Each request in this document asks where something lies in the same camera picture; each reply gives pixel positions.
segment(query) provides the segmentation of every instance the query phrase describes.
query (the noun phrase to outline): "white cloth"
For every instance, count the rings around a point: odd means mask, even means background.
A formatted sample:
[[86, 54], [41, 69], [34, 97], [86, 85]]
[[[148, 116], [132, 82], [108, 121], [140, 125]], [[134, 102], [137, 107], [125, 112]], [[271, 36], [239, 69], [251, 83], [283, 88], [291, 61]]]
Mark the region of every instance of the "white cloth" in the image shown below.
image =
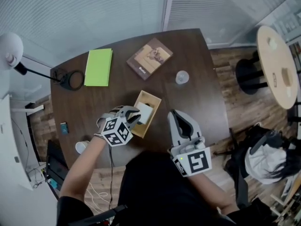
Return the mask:
[[286, 151], [270, 147], [268, 144], [259, 147], [253, 154], [250, 154], [251, 148], [248, 149], [245, 156], [245, 167], [247, 173], [263, 184], [272, 184], [280, 178], [267, 178], [269, 172], [286, 161]]

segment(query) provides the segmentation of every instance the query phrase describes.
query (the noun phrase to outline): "brown box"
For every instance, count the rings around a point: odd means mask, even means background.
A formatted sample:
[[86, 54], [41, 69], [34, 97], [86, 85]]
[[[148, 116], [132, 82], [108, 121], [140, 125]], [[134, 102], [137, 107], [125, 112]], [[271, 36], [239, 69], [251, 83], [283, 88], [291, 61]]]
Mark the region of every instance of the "brown box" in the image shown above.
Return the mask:
[[154, 38], [130, 57], [127, 64], [146, 80], [172, 55], [172, 51]]
[[150, 93], [147, 93], [147, 92], [141, 90], [134, 106], [137, 106], [138, 102], [148, 104], [150, 107], [153, 108], [147, 123], [146, 124], [141, 124], [141, 125], [136, 124], [135, 127], [131, 130], [131, 132], [133, 134], [135, 134], [136, 136], [144, 138], [145, 133], [147, 132], [147, 129], [149, 128], [149, 126], [151, 124], [151, 121], [154, 118], [155, 113], [156, 113], [156, 111], [157, 111], [157, 109], [158, 109], [158, 107], [161, 103], [161, 99], [158, 98], [158, 97], [153, 96]]

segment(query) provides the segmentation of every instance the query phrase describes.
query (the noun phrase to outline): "wooden tray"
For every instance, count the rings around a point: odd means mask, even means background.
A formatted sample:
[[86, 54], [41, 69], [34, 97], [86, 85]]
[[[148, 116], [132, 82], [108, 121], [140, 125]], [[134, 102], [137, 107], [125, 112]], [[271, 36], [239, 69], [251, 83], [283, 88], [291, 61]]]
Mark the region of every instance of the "wooden tray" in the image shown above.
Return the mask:
[[147, 93], [147, 92], [141, 90], [134, 106], [137, 106], [138, 102], [148, 104], [150, 107], [153, 108], [153, 111], [152, 111], [147, 123], [141, 124], [141, 125], [136, 124], [135, 127], [131, 131], [134, 135], [144, 138], [145, 133], [147, 132], [147, 129], [149, 128], [151, 121], [154, 118], [154, 115], [161, 103], [161, 99], [153, 96], [150, 93]]

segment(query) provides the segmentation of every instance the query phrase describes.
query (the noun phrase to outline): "dark wooden table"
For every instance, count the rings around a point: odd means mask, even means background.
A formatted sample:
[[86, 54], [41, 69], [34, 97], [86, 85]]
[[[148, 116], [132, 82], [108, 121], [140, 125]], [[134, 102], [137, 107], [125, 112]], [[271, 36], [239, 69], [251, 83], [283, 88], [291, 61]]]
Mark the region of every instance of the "dark wooden table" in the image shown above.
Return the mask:
[[[144, 81], [126, 61], [154, 37], [174, 55]], [[97, 132], [96, 120], [115, 106], [134, 105], [141, 90], [161, 98], [162, 102], [144, 139], [134, 136], [130, 141], [131, 145], [166, 151], [171, 146], [167, 121], [167, 114], [171, 109], [183, 111], [199, 123], [207, 146], [229, 136], [222, 92], [210, 52], [199, 29], [154, 33], [102, 48], [113, 50], [108, 87], [83, 86], [78, 91], [68, 91], [51, 82], [56, 129], [69, 167], [78, 157], [75, 144], [85, 136], [91, 137]], [[88, 52], [58, 67], [66, 71], [85, 72], [87, 57]], [[186, 84], [175, 83], [179, 70], [189, 73], [190, 80]], [[68, 135], [61, 133], [60, 123], [64, 121], [68, 123]]]

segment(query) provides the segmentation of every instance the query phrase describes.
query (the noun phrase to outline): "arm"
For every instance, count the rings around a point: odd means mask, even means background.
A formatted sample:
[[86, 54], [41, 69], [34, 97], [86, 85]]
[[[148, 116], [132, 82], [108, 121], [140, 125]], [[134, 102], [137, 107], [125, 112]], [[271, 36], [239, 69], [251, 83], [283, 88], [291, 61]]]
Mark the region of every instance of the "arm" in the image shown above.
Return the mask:
[[96, 161], [106, 141], [93, 137], [84, 152], [72, 165], [62, 185], [60, 197], [69, 196], [84, 201], [85, 192], [92, 177]]
[[235, 201], [205, 174], [199, 173], [188, 179], [212, 208], [220, 208], [224, 215], [239, 210]]

